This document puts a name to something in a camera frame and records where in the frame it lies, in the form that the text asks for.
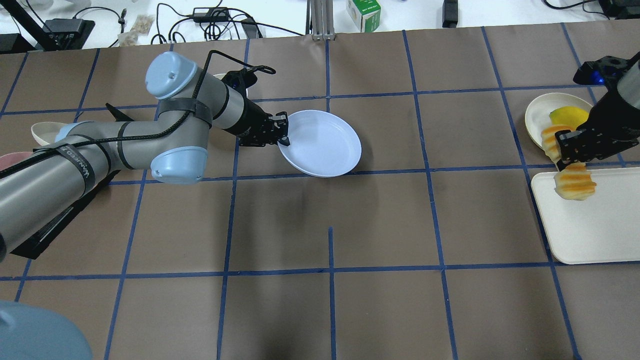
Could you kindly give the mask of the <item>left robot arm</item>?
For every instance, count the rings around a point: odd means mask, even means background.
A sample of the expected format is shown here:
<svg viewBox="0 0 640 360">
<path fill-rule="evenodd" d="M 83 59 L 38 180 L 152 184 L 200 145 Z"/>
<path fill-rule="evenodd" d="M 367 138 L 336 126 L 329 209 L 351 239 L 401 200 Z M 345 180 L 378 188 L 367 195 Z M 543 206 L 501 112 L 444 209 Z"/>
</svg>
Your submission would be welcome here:
<svg viewBox="0 0 640 360">
<path fill-rule="evenodd" d="M 242 147 L 289 146 L 286 112 L 269 114 L 247 98 L 258 72 L 276 73 L 242 62 L 218 79 L 207 64 L 199 67 L 178 52 L 158 55 L 145 75 L 147 91 L 158 100 L 157 120 L 133 120 L 111 108 L 115 121 L 64 125 L 53 143 L 1 171 L 1 256 L 66 215 L 116 171 L 147 170 L 163 183 L 200 182 L 212 128 Z"/>
</svg>

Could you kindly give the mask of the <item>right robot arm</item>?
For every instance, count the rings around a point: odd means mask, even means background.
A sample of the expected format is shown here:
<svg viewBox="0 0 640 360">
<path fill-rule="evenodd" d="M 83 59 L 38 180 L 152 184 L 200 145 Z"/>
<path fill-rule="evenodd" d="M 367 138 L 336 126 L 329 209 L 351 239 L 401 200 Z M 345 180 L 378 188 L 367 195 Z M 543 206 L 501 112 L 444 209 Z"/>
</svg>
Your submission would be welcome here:
<svg viewBox="0 0 640 360">
<path fill-rule="evenodd" d="M 586 61 L 574 73 L 573 81 L 578 85 L 604 85 L 606 94 L 576 130 L 560 130 L 554 134 L 560 150 L 560 159 L 555 162 L 558 171 L 577 162 L 603 160 L 639 144 L 638 54 L 630 59 L 606 55 Z"/>
</svg>

